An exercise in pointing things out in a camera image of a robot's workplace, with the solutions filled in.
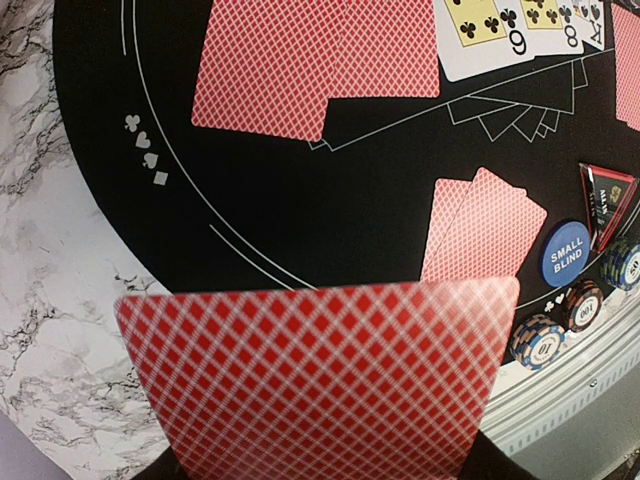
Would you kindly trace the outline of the red playing card deck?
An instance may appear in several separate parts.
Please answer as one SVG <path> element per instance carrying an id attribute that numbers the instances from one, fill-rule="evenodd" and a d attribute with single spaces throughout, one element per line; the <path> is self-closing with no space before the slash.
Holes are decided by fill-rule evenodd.
<path id="1" fill-rule="evenodd" d="M 508 276 L 125 296 L 115 315 L 192 479 L 452 479 L 519 294 Z"/>

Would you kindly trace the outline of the red triangular all-in marker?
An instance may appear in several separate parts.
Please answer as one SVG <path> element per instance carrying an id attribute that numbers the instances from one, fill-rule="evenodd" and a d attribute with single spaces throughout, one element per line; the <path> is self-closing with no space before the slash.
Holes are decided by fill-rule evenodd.
<path id="1" fill-rule="evenodd" d="M 587 208 L 591 250 L 602 253 L 616 233 L 639 179 L 631 174 L 580 163 L 581 183 Z"/>

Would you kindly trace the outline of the white red chip stack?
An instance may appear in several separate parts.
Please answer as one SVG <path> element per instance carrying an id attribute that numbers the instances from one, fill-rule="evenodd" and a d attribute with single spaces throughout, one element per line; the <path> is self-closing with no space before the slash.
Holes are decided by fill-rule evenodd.
<path id="1" fill-rule="evenodd" d="M 561 325 L 567 331 L 586 330 L 598 316 L 603 300 L 603 292 L 594 280 L 574 283 L 561 304 Z"/>

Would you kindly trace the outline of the white red poker chip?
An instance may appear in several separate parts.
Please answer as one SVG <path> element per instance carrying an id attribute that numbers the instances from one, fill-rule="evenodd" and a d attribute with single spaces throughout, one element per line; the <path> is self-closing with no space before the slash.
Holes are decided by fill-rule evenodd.
<path id="1" fill-rule="evenodd" d="M 523 367 L 541 370 L 559 355 L 565 333 L 565 329 L 547 315 L 532 315 L 514 331 L 509 352 Z"/>

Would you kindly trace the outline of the red playing card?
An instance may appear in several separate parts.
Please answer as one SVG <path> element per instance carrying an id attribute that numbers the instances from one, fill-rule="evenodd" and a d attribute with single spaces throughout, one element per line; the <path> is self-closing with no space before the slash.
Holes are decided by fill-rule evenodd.
<path id="1" fill-rule="evenodd" d="M 339 33 L 332 99 L 440 94 L 431 1 L 347 1 Z"/>
<path id="2" fill-rule="evenodd" d="M 432 261 L 433 280 L 514 276 L 547 211 L 486 168 L 480 168 Z"/>
<path id="3" fill-rule="evenodd" d="M 615 43 L 616 118 L 639 130 L 639 9 L 611 4 Z"/>
<path id="4" fill-rule="evenodd" d="M 422 281 L 428 278 L 429 264 L 432 257 L 448 231 L 449 225 L 464 200 L 470 185 L 470 181 L 446 178 L 440 178 L 435 182 L 421 272 Z"/>
<path id="5" fill-rule="evenodd" d="M 318 141 L 332 87 L 342 1 L 216 1 L 191 121 Z"/>

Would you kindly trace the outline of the blue small blind button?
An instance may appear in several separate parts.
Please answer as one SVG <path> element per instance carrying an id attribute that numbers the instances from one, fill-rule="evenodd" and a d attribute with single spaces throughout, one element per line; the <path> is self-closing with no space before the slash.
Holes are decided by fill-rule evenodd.
<path id="1" fill-rule="evenodd" d="M 546 284 L 557 288 L 576 280 L 587 263 L 590 244 L 589 230 L 582 222 L 558 223 L 545 239 L 540 256 L 540 272 Z"/>

